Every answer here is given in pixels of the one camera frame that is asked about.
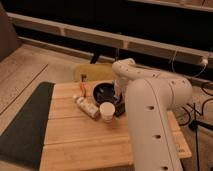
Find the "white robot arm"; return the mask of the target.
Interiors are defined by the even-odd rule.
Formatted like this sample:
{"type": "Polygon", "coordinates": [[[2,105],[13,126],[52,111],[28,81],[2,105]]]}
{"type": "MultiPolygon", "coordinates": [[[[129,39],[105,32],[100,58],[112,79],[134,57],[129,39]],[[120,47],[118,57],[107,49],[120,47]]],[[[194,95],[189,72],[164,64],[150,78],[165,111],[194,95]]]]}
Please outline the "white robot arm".
{"type": "Polygon", "coordinates": [[[192,85],[183,76],[137,68],[132,58],[112,64],[115,93],[123,95],[135,171],[183,171],[167,112],[186,104],[192,85]]]}

